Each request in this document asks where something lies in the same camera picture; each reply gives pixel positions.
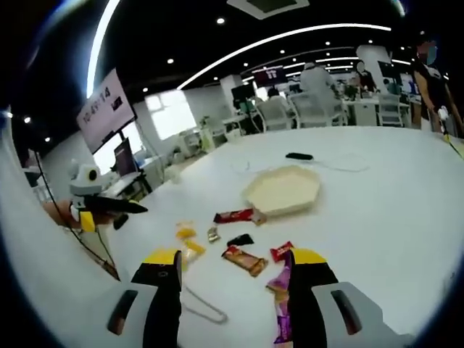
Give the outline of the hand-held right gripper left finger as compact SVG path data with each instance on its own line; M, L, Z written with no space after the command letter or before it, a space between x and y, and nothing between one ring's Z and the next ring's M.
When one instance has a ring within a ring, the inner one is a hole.
M181 316L181 251L158 249L83 313L79 347L177 347Z

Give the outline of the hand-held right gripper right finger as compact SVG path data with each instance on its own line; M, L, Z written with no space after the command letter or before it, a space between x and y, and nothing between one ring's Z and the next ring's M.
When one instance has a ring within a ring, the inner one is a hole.
M295 347L411 347L382 309L350 282L340 282L327 260L309 249L291 249L289 315Z

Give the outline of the person's left hand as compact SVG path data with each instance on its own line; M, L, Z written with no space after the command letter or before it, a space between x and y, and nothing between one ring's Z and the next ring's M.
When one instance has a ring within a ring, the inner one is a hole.
M72 216L70 205L70 200L64 199L55 202L44 202L42 207L57 225L68 228L79 228L80 223Z

